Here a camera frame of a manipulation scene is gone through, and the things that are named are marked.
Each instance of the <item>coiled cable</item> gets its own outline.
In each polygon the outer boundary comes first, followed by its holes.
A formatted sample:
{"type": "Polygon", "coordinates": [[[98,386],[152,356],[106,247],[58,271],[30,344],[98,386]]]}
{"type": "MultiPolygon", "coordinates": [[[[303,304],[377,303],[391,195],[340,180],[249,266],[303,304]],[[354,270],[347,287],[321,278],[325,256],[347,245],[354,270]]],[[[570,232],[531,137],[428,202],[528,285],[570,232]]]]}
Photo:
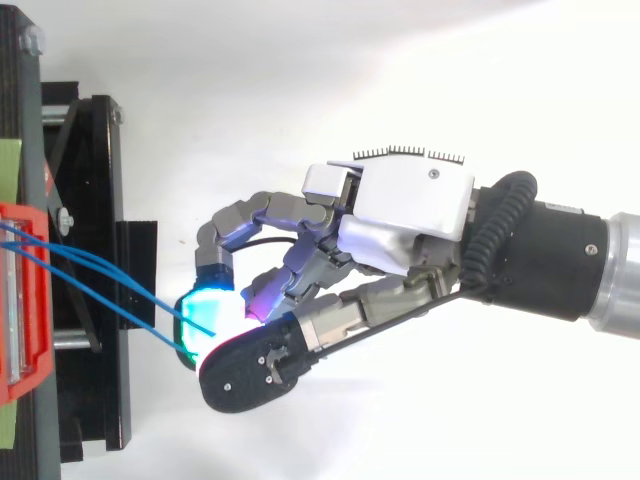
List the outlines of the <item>coiled cable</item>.
{"type": "Polygon", "coordinates": [[[507,194],[467,245],[460,274],[460,283],[465,289],[491,285],[496,256],[531,209],[538,193],[538,182],[529,172],[513,172],[492,188],[507,190],[507,194]]]}

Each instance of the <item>blue wire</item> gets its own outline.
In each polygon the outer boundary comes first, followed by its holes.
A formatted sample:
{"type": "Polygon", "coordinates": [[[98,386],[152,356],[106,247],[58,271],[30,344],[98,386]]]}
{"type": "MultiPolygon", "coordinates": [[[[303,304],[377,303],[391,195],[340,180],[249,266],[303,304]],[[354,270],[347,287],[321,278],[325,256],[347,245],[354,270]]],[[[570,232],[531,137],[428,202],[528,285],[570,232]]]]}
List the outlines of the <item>blue wire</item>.
{"type": "Polygon", "coordinates": [[[36,257],[34,255],[31,255],[30,253],[25,252],[24,250],[21,250],[19,248],[14,248],[14,247],[10,247],[10,246],[5,246],[4,248],[9,250],[10,252],[14,252],[14,253],[16,253],[18,255],[22,255],[25,258],[28,258],[29,260],[34,262],[36,265],[39,265],[40,267],[44,268],[45,270],[48,270],[49,272],[53,273],[54,275],[57,275],[58,277],[62,278],[63,280],[69,282],[71,285],[73,285],[77,289],[83,291],[84,293],[86,293],[90,297],[95,298],[98,302],[102,303],[103,305],[109,307],[111,310],[116,312],[118,315],[120,315],[120,316],[126,318],[127,320],[135,323],[137,326],[139,326],[141,328],[144,328],[145,330],[148,330],[149,332],[151,332],[153,335],[158,337],[160,340],[162,340],[164,343],[166,343],[170,347],[173,347],[176,350],[178,350],[179,352],[185,353],[187,355],[192,355],[192,353],[189,352],[183,346],[178,345],[177,343],[174,343],[171,340],[169,340],[168,338],[164,337],[160,332],[156,331],[154,328],[150,327],[149,325],[144,323],[139,318],[134,317],[132,314],[130,314],[129,312],[127,312],[123,308],[119,307],[115,303],[113,303],[110,300],[108,300],[107,298],[103,297],[98,292],[96,292],[96,291],[92,290],[91,288],[87,287],[85,284],[79,282],[78,280],[76,280],[72,276],[67,275],[62,270],[58,270],[57,268],[52,267],[51,265],[49,265],[49,264],[43,262],[42,260],[40,260],[38,257],[36,257]]]}
{"type": "Polygon", "coordinates": [[[177,310],[175,310],[174,308],[170,307],[169,305],[167,305],[166,303],[164,303],[162,300],[160,300],[159,298],[157,298],[155,295],[153,295],[151,292],[149,292],[147,289],[145,289],[142,285],[140,285],[138,282],[136,282],[133,278],[131,278],[127,273],[123,272],[121,269],[119,269],[118,267],[116,267],[114,264],[112,264],[111,262],[105,260],[104,258],[100,258],[97,255],[94,255],[93,253],[90,252],[86,252],[84,250],[81,250],[79,248],[74,248],[74,247],[70,247],[67,245],[56,245],[53,243],[48,243],[48,242],[43,242],[40,239],[38,239],[37,237],[34,237],[33,235],[29,235],[26,232],[23,232],[22,230],[10,227],[9,225],[5,225],[0,223],[0,228],[7,230],[8,232],[14,233],[15,235],[27,238],[29,240],[31,240],[31,242],[0,242],[0,245],[3,246],[31,246],[31,244],[33,245],[37,245],[43,248],[47,248],[49,250],[51,250],[52,252],[68,258],[69,260],[79,264],[79,265],[83,265],[91,270],[97,271],[99,273],[102,273],[103,275],[115,280],[118,283],[121,283],[125,286],[127,286],[128,288],[130,288],[131,290],[137,292],[138,294],[142,295],[144,298],[146,298],[147,300],[153,302],[154,304],[158,305],[160,308],[162,308],[163,310],[165,310],[166,312],[170,313],[171,315],[173,315],[174,317],[178,318],[181,322],[187,323],[189,325],[191,325],[192,327],[200,330],[201,332],[205,333],[206,335],[209,335],[210,337],[213,337],[215,334],[202,327],[201,325],[198,325],[197,323],[193,322],[192,320],[186,318],[185,316],[183,316],[180,312],[178,312],[177,310]],[[105,268],[102,268],[98,265],[94,265],[90,262],[87,262],[85,260],[83,260],[80,257],[85,257],[93,262],[95,262],[96,264],[102,265],[105,268]]]}

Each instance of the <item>green light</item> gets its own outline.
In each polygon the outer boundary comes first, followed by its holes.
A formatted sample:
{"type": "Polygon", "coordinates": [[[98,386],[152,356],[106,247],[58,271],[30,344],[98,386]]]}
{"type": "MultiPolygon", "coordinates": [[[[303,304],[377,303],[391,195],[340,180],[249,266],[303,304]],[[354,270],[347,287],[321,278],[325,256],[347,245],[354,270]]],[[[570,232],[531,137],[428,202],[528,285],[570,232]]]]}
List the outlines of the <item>green light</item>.
{"type": "Polygon", "coordinates": [[[182,315],[216,334],[212,338],[189,324],[182,324],[182,344],[193,353],[190,359],[194,364],[221,343],[261,326],[257,320],[245,319],[244,301],[232,290],[195,290],[182,299],[182,315]]]}

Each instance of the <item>black cable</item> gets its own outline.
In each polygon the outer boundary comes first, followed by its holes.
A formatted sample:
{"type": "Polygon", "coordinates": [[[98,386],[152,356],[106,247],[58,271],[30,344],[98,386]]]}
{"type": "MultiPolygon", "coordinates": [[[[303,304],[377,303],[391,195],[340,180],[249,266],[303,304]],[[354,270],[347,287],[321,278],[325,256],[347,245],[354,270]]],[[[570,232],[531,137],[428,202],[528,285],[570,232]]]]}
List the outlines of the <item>black cable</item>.
{"type": "Polygon", "coordinates": [[[353,337],[349,337],[341,342],[338,343],[334,343],[333,345],[323,349],[323,350],[319,350],[317,352],[310,352],[308,360],[310,362],[316,362],[318,360],[320,360],[321,358],[327,357],[329,355],[331,355],[332,353],[336,353],[339,350],[342,350],[343,348],[349,347],[351,345],[353,345],[354,343],[357,343],[361,340],[365,340],[369,337],[372,337],[373,335],[376,335],[380,332],[383,332],[389,328],[395,327],[396,325],[400,325],[401,323],[406,322],[407,320],[411,320],[412,318],[415,317],[419,317],[421,315],[426,314],[427,312],[429,312],[430,310],[433,310],[436,307],[441,307],[442,305],[445,305],[449,302],[452,302],[454,300],[457,300],[459,298],[464,298],[467,296],[473,296],[476,295],[478,293],[480,293],[482,290],[484,290],[485,287],[478,287],[475,289],[471,289],[471,290],[460,290],[456,293],[450,293],[449,295],[445,295],[444,297],[440,297],[437,298],[435,300],[433,300],[432,302],[429,302],[425,305],[422,305],[418,308],[414,308],[413,310],[407,312],[407,313],[403,313],[402,315],[398,315],[395,318],[392,318],[391,320],[381,323],[380,325],[376,325],[375,327],[371,327],[369,330],[359,333],[358,335],[354,335],[353,337]]]}
{"type": "Polygon", "coordinates": [[[480,230],[471,238],[462,256],[460,283],[467,288],[489,286],[493,282],[493,265],[500,249],[513,234],[520,220],[529,212],[538,193],[538,182],[528,172],[514,172],[492,188],[507,194],[480,230]]]}
{"type": "Polygon", "coordinates": [[[258,245],[264,245],[265,243],[296,243],[295,238],[291,237],[269,237],[269,238],[259,238],[258,240],[251,240],[239,247],[232,248],[229,250],[231,253],[239,252],[240,250],[244,250],[245,248],[256,247],[258,245]]]}

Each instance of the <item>silver cylinder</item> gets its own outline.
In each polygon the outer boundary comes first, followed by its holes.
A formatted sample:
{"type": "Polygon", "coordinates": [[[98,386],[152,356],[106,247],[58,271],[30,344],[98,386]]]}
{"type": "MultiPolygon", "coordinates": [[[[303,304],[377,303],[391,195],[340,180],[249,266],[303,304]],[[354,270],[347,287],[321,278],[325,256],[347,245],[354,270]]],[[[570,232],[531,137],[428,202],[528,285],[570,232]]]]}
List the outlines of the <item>silver cylinder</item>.
{"type": "Polygon", "coordinates": [[[56,350],[81,350],[91,348],[91,343],[82,329],[56,330],[53,332],[53,346],[56,350]]]}
{"type": "Polygon", "coordinates": [[[68,111],[69,105],[43,105],[42,124],[48,127],[62,125],[68,111]]]}
{"type": "Polygon", "coordinates": [[[640,217],[619,213],[607,223],[606,264],[587,318],[597,331],[640,339],[640,217]]]}

